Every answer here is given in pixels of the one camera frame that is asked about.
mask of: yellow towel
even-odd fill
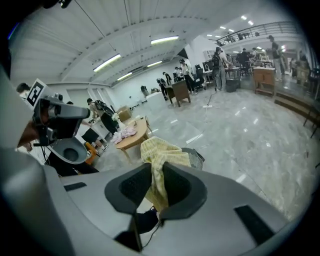
[[[144,163],[151,163],[151,186],[145,197],[158,212],[168,207],[168,196],[165,189],[163,164],[167,161],[173,164],[191,166],[188,153],[182,152],[178,146],[167,141],[152,137],[141,144],[141,158]]]

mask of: wooden cabinet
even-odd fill
[[[253,69],[253,79],[255,84],[254,92],[262,92],[270,94],[271,96],[275,93],[275,69],[255,67]]]

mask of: marble floor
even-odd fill
[[[210,97],[212,107],[203,108]],[[167,101],[167,107],[156,112],[143,104],[132,116],[147,116],[154,136],[196,149],[205,158],[204,172],[236,180],[288,220],[303,212],[319,173],[315,166],[320,161],[320,131],[310,139],[311,123],[303,127],[302,116],[248,89],[215,93],[209,87],[192,95],[191,103],[173,103]],[[132,166],[141,163],[139,146],[128,154]],[[112,172],[128,165],[110,143],[95,167]],[[143,210],[149,206],[145,203]]]

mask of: pink cloth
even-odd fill
[[[111,142],[113,142],[114,144],[118,144],[119,142],[122,141],[122,139],[135,135],[136,133],[137,133],[136,128],[132,126],[126,126],[121,131],[114,133]]]

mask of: railing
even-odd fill
[[[273,22],[273,23],[267,23],[263,25],[252,26],[250,28],[239,30],[232,34],[228,34],[216,40],[216,44],[218,46],[225,46],[225,45],[232,44],[236,41],[241,41],[247,38],[254,38],[259,36],[268,37],[269,35],[283,34],[283,33],[300,34],[300,31],[294,22],[291,22],[291,21]]]

